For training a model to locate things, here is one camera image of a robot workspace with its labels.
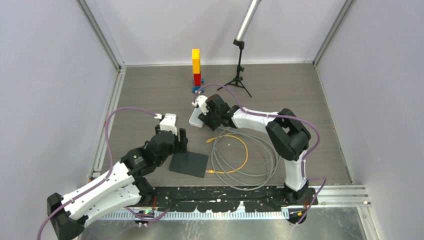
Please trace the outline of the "white network switch box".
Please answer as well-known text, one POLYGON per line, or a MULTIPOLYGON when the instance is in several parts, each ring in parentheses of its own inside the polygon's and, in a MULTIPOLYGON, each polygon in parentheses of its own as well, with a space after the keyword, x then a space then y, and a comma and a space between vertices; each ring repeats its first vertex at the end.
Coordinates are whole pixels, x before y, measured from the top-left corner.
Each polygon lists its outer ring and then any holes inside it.
POLYGON ((202 128, 204 126, 204 123, 199 119, 199 116, 202 115, 202 114, 203 114, 203 112, 199 107, 194 108, 194 110, 193 110, 193 112, 192 112, 192 114, 191 114, 191 116, 188 120, 188 123, 193 127, 202 128))

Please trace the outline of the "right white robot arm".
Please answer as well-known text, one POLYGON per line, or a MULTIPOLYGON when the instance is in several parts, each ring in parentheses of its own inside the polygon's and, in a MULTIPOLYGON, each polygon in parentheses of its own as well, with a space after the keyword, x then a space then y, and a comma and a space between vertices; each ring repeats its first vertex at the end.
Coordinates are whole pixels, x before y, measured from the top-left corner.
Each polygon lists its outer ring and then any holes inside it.
POLYGON ((199 95, 191 105, 200 110, 198 119, 213 131, 224 126, 267 134, 274 150, 284 160, 287 202, 299 205, 305 199, 309 186, 305 156, 311 134, 290 109, 263 112, 238 105, 229 106, 218 94, 210 97, 199 95))

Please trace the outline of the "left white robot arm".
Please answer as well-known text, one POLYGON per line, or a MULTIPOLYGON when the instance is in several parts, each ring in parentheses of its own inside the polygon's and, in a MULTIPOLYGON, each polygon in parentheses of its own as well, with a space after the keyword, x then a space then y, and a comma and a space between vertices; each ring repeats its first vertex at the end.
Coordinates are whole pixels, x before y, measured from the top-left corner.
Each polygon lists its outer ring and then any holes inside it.
POLYGON ((156 134, 141 147, 131 149, 112 169, 83 187, 61 195, 51 194, 47 215, 59 240, 78 237, 97 219, 123 207, 148 207, 155 192, 146 175, 162 166, 166 159, 187 152, 187 132, 177 134, 155 128, 156 134))

